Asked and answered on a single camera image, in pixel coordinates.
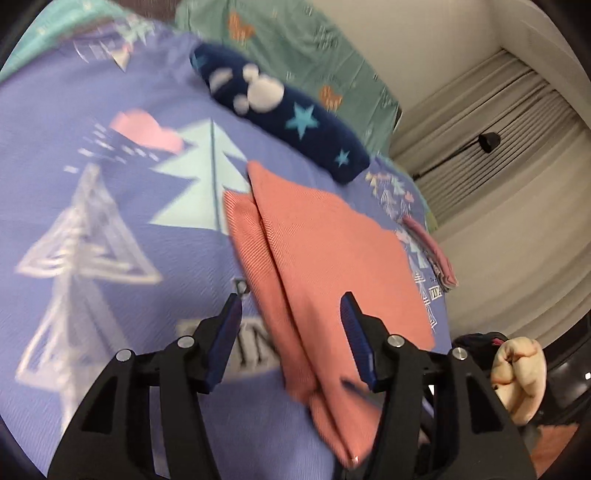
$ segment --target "white wall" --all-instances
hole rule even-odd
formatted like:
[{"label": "white wall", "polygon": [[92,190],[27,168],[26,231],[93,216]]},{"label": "white wall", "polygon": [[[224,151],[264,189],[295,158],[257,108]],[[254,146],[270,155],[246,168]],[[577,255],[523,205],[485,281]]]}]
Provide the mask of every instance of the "white wall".
[{"label": "white wall", "polygon": [[488,0],[311,0],[369,60],[403,110],[500,49]]},{"label": "white wall", "polygon": [[544,77],[591,128],[591,82],[552,20],[530,0],[490,0],[502,46]]}]

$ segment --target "white mouse print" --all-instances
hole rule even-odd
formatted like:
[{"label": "white mouse print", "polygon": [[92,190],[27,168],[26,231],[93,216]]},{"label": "white mouse print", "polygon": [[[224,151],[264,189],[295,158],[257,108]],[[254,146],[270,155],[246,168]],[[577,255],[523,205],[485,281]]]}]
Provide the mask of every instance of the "white mouse print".
[{"label": "white mouse print", "polygon": [[232,69],[222,68],[217,69],[209,76],[209,91],[213,95],[216,93],[222,85],[227,84],[232,80]]},{"label": "white mouse print", "polygon": [[267,113],[283,100],[285,86],[275,78],[259,74],[258,67],[253,63],[244,65],[242,76],[248,83],[248,89],[246,95],[234,98],[234,110],[238,115],[246,115],[250,108],[257,113]]}]

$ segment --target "metal screw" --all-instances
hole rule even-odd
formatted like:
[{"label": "metal screw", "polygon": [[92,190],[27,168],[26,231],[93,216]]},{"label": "metal screw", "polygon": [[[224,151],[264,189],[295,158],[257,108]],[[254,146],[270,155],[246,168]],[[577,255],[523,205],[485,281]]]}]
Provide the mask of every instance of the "metal screw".
[{"label": "metal screw", "polygon": [[393,347],[400,348],[404,345],[404,338],[400,335],[390,335],[388,337],[388,344]]},{"label": "metal screw", "polygon": [[468,358],[468,352],[466,352],[461,346],[455,347],[452,350],[452,355],[458,360],[465,360]]},{"label": "metal screw", "polygon": [[117,354],[115,355],[115,358],[119,362],[126,362],[127,360],[129,360],[131,358],[131,350],[127,350],[127,348],[123,349],[123,350],[119,350],[117,352]]},{"label": "metal screw", "polygon": [[177,345],[180,348],[191,348],[195,344],[193,337],[185,336],[181,337],[177,341]]}]

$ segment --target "folded pink fabric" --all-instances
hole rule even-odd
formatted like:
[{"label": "folded pink fabric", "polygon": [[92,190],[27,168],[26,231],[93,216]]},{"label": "folded pink fabric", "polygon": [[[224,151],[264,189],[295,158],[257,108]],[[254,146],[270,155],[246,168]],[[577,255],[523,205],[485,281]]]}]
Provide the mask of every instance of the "folded pink fabric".
[{"label": "folded pink fabric", "polygon": [[446,257],[445,253],[429,235],[425,228],[409,215],[402,217],[402,224],[411,231],[411,235],[419,244],[427,251],[427,255],[436,263],[440,274],[437,275],[439,282],[446,290],[451,290],[458,286],[457,278],[453,272],[452,264]]},{"label": "folded pink fabric", "polygon": [[361,382],[342,324],[352,291],[364,313],[419,348],[434,346],[421,296],[396,235],[337,196],[248,163],[253,196],[225,192],[229,232],[275,342],[289,393],[310,407],[346,466],[370,451],[380,412],[343,386]]}]

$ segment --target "blue star print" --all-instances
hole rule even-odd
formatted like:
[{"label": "blue star print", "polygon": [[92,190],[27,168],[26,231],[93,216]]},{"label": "blue star print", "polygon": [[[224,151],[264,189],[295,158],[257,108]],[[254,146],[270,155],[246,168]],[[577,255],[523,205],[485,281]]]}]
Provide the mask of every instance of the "blue star print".
[{"label": "blue star print", "polygon": [[207,63],[207,57],[205,55],[201,55],[200,57],[196,57],[195,54],[191,55],[191,66],[195,70],[201,69]]},{"label": "blue star print", "polygon": [[339,164],[339,167],[349,165],[349,152],[343,152],[341,150],[339,156],[335,158],[335,162]]},{"label": "blue star print", "polygon": [[318,120],[312,116],[314,105],[310,105],[304,109],[297,103],[294,103],[294,118],[289,119],[285,123],[285,128],[293,130],[296,129],[300,140],[304,138],[306,128],[318,128]]}]

